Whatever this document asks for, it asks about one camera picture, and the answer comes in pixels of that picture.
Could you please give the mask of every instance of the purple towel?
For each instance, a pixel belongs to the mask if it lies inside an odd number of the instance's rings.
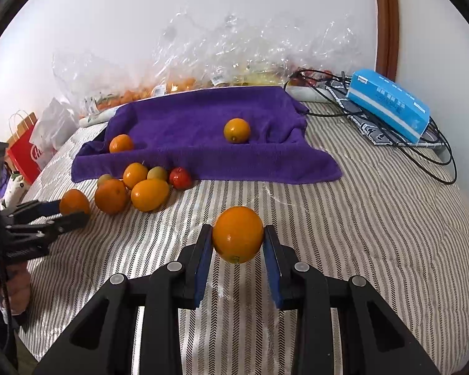
[[[326,152],[304,139],[305,106],[281,87],[229,87],[171,94],[127,104],[73,161],[73,182],[105,173],[121,178],[130,163],[167,170],[181,166],[193,178],[315,183],[339,179]],[[224,138],[224,125],[243,118],[251,128],[245,144]],[[109,143],[128,134],[134,150],[109,153]]]

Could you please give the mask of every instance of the silver screw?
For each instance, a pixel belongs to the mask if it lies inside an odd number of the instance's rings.
[[[361,288],[366,285],[366,279],[359,275],[353,277],[351,282],[353,282],[353,285],[361,287]]]
[[[111,278],[109,278],[109,281],[114,284],[118,285],[124,281],[125,277],[121,273],[115,273],[114,275],[111,275]]]
[[[173,261],[171,263],[169,263],[167,265],[167,269],[170,271],[170,272],[177,272],[178,270],[180,270],[181,268],[183,267],[183,264],[180,263],[180,262],[177,262],[177,261]]]
[[[305,262],[297,262],[294,265],[295,270],[298,270],[299,272],[307,272],[309,270],[309,265]]]

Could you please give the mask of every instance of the striped fabric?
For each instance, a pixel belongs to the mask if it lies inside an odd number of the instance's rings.
[[[307,103],[314,112],[322,104]],[[26,200],[54,200],[70,188],[93,198],[96,182],[73,184],[81,145],[104,125],[80,129],[31,187]],[[113,274],[135,278],[174,260],[203,223],[234,205],[274,224],[300,260],[325,275],[366,277],[401,317],[443,374],[469,351],[469,206],[458,186],[425,176],[392,147],[374,147],[343,118],[310,117],[308,142],[328,151],[344,172],[333,183],[201,181],[173,191],[156,213],[129,206],[115,217],[91,203],[87,227],[62,235],[51,255],[29,263],[33,300],[21,339],[41,359],[66,325]],[[423,149],[426,155],[434,156]],[[439,166],[433,173],[448,178]],[[205,297],[179,312],[186,374],[290,373],[295,312],[278,312],[263,256],[243,265],[214,252]],[[335,373],[341,373],[334,318]],[[135,340],[139,346],[139,331]],[[134,357],[138,373],[139,357]]]

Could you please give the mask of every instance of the white wall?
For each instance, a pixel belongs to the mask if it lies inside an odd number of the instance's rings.
[[[188,12],[205,27],[234,12],[254,23],[283,11],[323,25],[350,14],[362,39],[366,66],[376,52],[375,0],[29,0],[0,39],[0,139],[18,109],[41,110],[59,96],[51,70],[58,49],[94,54],[135,65],[156,45],[174,13]]]
[[[400,0],[396,81],[431,108],[469,196],[469,24],[449,0]]]

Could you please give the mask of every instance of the striped tablecloth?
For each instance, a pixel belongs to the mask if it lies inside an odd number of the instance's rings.
[[[322,104],[306,105],[325,111]],[[58,199],[70,188],[93,198],[96,181],[73,184],[70,168],[81,145],[104,127],[78,130],[25,200]],[[310,117],[306,138],[336,159],[344,172],[340,180],[308,185],[207,180],[174,191],[156,213],[129,206],[115,217],[92,202],[85,229],[62,235],[50,256],[28,264],[33,299],[20,332],[25,345],[41,359],[113,273],[130,278],[152,273],[194,243],[203,223],[245,205],[264,224],[274,224],[300,260],[325,275],[366,277],[440,371],[451,374],[469,352],[469,206],[458,186],[422,174],[395,148],[374,147],[343,118]],[[441,167],[429,169],[448,178]],[[231,265],[214,252],[203,302],[195,312],[179,312],[184,373],[290,373],[295,320],[295,312],[275,309],[260,253]],[[333,320],[338,374],[336,314]],[[134,357],[135,373],[138,365]]]

